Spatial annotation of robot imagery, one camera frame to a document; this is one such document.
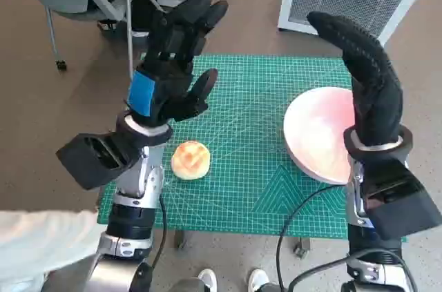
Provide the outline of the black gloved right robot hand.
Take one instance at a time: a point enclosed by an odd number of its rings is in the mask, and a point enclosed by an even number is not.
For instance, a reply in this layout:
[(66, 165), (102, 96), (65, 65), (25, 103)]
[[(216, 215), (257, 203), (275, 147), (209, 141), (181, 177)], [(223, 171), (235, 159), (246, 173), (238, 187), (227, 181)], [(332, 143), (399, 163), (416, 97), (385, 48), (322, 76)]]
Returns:
[(367, 147), (397, 142), (403, 90), (379, 40), (344, 16), (313, 11), (307, 20), (321, 39), (342, 50), (343, 63), (352, 76), (359, 141)]

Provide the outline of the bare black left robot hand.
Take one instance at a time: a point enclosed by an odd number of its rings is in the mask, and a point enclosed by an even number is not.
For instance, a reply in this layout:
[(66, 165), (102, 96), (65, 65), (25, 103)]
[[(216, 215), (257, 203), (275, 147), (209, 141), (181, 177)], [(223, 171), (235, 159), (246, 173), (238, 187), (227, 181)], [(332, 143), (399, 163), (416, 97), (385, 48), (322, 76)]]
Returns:
[(128, 91), (128, 108), (137, 123), (157, 127), (170, 119), (194, 118), (208, 108), (218, 70), (210, 68), (194, 79), (193, 60), (228, 7), (225, 0), (186, 0), (155, 15), (148, 50)]

